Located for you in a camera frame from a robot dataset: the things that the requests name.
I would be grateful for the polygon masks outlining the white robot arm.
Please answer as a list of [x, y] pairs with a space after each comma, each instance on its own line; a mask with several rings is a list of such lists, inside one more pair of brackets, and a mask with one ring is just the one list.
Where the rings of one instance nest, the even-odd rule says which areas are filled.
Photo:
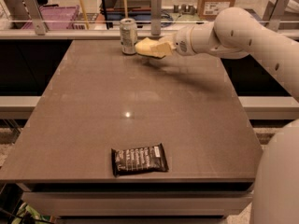
[[[182, 28], [150, 49], [161, 56], [245, 51], [289, 93], [299, 96], [299, 43], [276, 33], [240, 7], [224, 9], [210, 23]], [[261, 157], [251, 224], [299, 224], [299, 120], [270, 140]]]

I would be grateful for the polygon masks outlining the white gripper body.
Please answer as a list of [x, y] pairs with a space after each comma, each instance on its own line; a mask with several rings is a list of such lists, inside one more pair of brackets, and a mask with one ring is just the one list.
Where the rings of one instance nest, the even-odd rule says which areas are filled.
[[192, 48], [192, 30], [192, 26], [185, 26], [174, 34], [173, 42], [176, 47], [176, 51], [182, 56], [195, 55]]

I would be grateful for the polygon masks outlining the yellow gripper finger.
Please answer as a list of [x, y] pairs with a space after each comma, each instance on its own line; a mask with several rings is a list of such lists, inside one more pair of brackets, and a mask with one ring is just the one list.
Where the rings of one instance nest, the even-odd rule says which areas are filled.
[[166, 36], [163, 36], [159, 39], [159, 42], [170, 42], [170, 43], [173, 43], [174, 42], [174, 35], [166, 35]]
[[173, 54], [175, 47], [172, 43], [158, 42], [150, 46], [151, 55], [155, 58], [163, 58], [165, 56], [170, 56]]

